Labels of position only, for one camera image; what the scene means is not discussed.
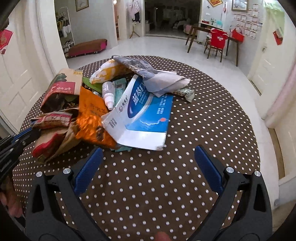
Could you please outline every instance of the painting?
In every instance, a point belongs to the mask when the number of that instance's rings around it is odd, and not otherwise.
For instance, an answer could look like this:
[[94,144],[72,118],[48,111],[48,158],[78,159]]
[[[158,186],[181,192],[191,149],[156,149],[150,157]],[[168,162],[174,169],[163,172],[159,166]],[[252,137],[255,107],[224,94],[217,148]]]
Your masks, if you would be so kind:
[[232,0],[232,11],[248,11],[248,0]]
[[89,7],[89,0],[75,0],[76,2],[76,12]]
[[216,7],[223,3],[222,0],[208,0],[208,1],[213,7]]

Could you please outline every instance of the teal package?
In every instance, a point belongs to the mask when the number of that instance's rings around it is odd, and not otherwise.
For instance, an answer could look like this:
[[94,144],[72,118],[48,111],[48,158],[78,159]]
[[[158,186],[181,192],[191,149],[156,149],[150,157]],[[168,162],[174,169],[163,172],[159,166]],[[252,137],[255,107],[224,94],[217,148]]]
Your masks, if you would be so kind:
[[[115,81],[113,81],[113,85],[115,88],[114,106],[116,106],[126,89],[126,79],[122,78],[119,80],[115,80]],[[131,149],[132,149],[132,147],[121,146],[119,149],[115,150],[115,152],[126,151],[126,150],[130,151]]]
[[122,78],[119,80],[115,80],[113,81],[113,85],[115,88],[115,103],[114,106],[117,105],[118,101],[120,100],[120,98],[122,97],[125,89],[126,89],[126,79]]

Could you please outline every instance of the green curtain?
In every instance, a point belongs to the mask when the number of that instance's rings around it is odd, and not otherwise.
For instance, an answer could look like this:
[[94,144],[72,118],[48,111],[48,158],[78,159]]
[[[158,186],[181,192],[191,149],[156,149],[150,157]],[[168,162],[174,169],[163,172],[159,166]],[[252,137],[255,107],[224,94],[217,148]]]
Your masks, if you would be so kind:
[[285,11],[277,0],[264,0],[263,5],[266,11],[271,15],[277,28],[279,28],[282,35],[285,30]]

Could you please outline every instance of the round table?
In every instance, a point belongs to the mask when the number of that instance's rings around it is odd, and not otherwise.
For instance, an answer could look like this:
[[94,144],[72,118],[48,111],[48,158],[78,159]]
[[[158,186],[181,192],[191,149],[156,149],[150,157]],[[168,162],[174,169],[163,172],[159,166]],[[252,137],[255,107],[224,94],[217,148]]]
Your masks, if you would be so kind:
[[[99,227],[112,240],[153,240],[164,231],[172,240],[189,238],[214,205],[212,192],[194,160],[194,148],[203,145],[209,154],[225,166],[251,174],[259,170],[256,139],[248,116],[233,96],[218,82],[186,64],[156,56],[132,56],[145,59],[155,69],[177,71],[191,79],[195,90],[192,103],[174,96],[169,128],[163,151],[133,148],[130,152],[104,150],[104,162],[80,199]],[[81,69],[90,77],[107,59]],[[29,119],[41,114],[43,96],[28,113]],[[13,171],[15,189],[24,208],[32,180],[38,171],[54,175],[85,158],[93,145],[81,142],[45,165],[31,155],[34,143],[27,146]],[[229,225],[237,209],[238,192],[223,227]],[[69,226],[75,227],[56,193]]]

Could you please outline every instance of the orange wrapper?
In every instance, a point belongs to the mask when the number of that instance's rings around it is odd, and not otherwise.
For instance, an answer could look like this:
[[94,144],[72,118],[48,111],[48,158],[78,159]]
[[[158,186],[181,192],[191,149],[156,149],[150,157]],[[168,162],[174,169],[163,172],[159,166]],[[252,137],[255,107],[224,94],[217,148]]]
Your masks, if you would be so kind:
[[80,131],[77,133],[76,138],[94,145],[116,149],[116,141],[108,134],[101,123],[101,116],[107,113],[108,110],[104,100],[81,87],[79,114],[76,120]]

